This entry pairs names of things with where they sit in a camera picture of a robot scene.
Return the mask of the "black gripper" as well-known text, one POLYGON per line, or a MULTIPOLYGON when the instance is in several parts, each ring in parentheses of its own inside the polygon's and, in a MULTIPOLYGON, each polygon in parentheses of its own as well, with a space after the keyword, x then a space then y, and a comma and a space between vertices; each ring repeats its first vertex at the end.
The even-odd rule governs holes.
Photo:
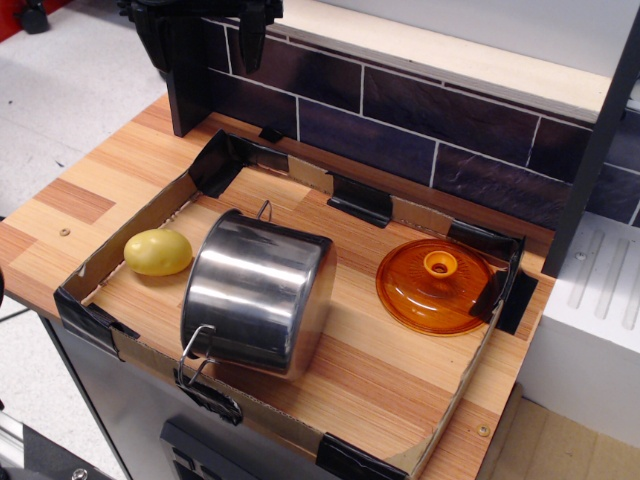
POLYGON ((117 2, 122 16, 128 16, 157 70, 170 70, 166 41, 169 25, 164 17, 239 18, 239 48, 245 72, 252 74, 261 65, 266 23, 283 17, 282 1, 245 0, 122 0, 117 2))

